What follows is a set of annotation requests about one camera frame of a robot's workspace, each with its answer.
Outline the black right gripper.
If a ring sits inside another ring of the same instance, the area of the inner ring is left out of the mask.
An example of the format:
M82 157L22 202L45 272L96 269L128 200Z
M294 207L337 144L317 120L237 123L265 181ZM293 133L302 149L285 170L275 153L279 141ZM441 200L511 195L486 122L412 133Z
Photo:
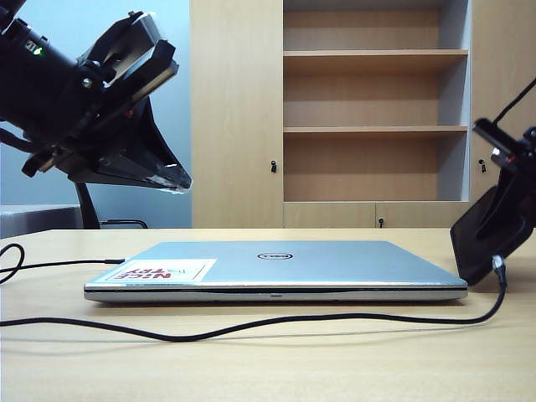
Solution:
M506 168L535 167L535 126L515 139L487 118L476 120L473 131L493 145L491 160L501 171L490 203L479 224L477 240L486 257L511 255L535 229L535 181Z

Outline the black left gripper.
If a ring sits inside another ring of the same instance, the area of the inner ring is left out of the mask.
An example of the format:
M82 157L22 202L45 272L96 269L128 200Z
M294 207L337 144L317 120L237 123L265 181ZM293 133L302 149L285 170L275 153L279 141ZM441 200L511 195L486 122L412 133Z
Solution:
M114 22L69 58L20 24L23 172L58 168L77 183L187 193L192 178L163 138L150 95L178 72L150 13Z

